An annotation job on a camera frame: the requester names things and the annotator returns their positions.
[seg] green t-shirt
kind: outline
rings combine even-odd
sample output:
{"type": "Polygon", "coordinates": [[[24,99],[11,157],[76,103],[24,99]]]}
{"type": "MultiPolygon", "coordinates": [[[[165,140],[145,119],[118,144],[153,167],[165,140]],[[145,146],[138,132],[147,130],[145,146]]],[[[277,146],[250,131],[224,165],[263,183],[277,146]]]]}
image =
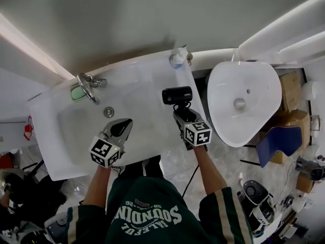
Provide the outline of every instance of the green t-shirt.
{"type": "Polygon", "coordinates": [[[163,178],[118,178],[107,212],[92,205],[69,208],[62,243],[252,243],[245,214],[229,187],[200,202],[199,218],[163,178]]]}

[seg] blue chair backrest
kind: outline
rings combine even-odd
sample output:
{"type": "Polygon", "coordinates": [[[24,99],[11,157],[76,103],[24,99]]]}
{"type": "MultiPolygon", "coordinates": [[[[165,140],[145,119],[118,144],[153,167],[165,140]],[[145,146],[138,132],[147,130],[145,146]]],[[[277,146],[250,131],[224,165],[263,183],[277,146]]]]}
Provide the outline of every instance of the blue chair backrest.
{"type": "Polygon", "coordinates": [[[277,151],[291,156],[302,145],[300,127],[274,127],[256,145],[261,167],[266,166],[277,151]]]}

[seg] tile floor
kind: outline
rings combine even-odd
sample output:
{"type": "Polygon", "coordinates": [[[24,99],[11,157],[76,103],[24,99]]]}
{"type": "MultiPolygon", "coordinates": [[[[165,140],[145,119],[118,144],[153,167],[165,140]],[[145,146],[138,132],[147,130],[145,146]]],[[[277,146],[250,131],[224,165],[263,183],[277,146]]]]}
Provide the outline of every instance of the tile floor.
{"type": "MultiPolygon", "coordinates": [[[[306,103],[302,103],[300,108],[306,110],[306,103]]],[[[280,203],[281,200],[291,192],[295,192],[298,172],[295,166],[291,164],[297,160],[302,153],[297,152],[293,156],[287,158],[283,165],[278,165],[269,162],[265,168],[259,166],[242,163],[239,160],[245,159],[256,162],[257,154],[253,148],[233,148],[226,145],[216,134],[213,135],[209,147],[209,155],[212,158],[219,172],[225,178],[229,186],[233,187],[235,191],[241,190],[239,179],[243,181],[254,179],[260,182],[273,196],[274,201],[280,203]]],[[[38,146],[23,148],[16,155],[16,163],[19,167],[25,167],[34,162],[39,162],[42,159],[38,146]]],[[[171,149],[161,155],[161,166],[165,173],[165,178],[172,182],[178,191],[182,194],[189,179],[191,178],[197,161],[193,151],[186,151],[185,149],[171,149]]],[[[37,179],[40,180],[47,175],[45,165],[41,167],[37,179]]],[[[117,173],[112,171],[108,189],[111,188],[113,180],[117,177],[117,173]]],[[[67,195],[67,202],[62,205],[58,212],[64,212],[68,207],[79,205],[79,201],[83,200],[90,184],[92,175],[83,176],[74,179],[68,179],[62,191],[67,195]]],[[[184,196],[188,208],[198,216],[200,201],[205,196],[205,190],[201,180],[200,169],[196,172],[187,192],[184,196]]]]}

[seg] beige stripe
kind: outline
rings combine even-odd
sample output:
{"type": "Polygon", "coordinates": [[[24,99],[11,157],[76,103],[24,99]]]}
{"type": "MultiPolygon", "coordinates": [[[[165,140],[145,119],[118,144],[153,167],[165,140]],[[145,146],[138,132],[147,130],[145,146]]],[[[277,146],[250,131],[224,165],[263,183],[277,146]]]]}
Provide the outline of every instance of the beige stripe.
{"type": "Polygon", "coordinates": [[[240,231],[243,234],[244,241],[245,243],[252,243],[252,240],[249,235],[249,229],[247,227],[246,219],[245,219],[245,214],[243,212],[242,206],[238,200],[238,197],[232,192],[233,194],[233,200],[234,200],[234,205],[236,209],[236,213],[238,216],[238,221],[239,221],[239,226],[240,226],[240,231]]]}
{"type": "Polygon", "coordinates": [[[221,190],[218,190],[215,192],[215,195],[217,197],[218,202],[218,208],[219,208],[219,215],[221,219],[221,226],[222,226],[222,233],[224,237],[227,240],[228,244],[235,243],[234,235],[230,229],[230,224],[227,216],[227,212],[225,210],[225,204],[223,199],[223,194],[221,190]]]}
{"type": "Polygon", "coordinates": [[[79,218],[78,207],[72,207],[72,221],[68,229],[68,244],[72,244],[76,240],[76,224],[79,218]]]}

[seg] white sink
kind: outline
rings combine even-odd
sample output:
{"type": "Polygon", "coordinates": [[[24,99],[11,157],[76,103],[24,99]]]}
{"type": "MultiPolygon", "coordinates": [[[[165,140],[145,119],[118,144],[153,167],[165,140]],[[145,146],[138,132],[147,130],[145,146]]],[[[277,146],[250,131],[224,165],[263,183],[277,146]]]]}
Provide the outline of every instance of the white sink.
{"type": "Polygon", "coordinates": [[[281,104],[279,77],[271,65],[223,62],[208,82],[208,106],[219,137],[232,147],[247,144],[281,104]]]}
{"type": "Polygon", "coordinates": [[[123,166],[159,155],[172,147],[184,147],[173,119],[173,107],[163,104],[167,87],[191,86],[192,107],[203,118],[203,107],[187,63],[174,70],[170,51],[147,55],[90,72],[107,79],[107,87],[92,89],[99,105],[87,97],[73,102],[70,88],[76,79],[41,94],[30,102],[38,144],[53,180],[94,173],[97,164],[88,152],[95,135],[118,118],[131,118],[133,128],[125,143],[125,154],[115,165],[123,166]],[[112,107],[114,116],[104,116],[112,107]]]}

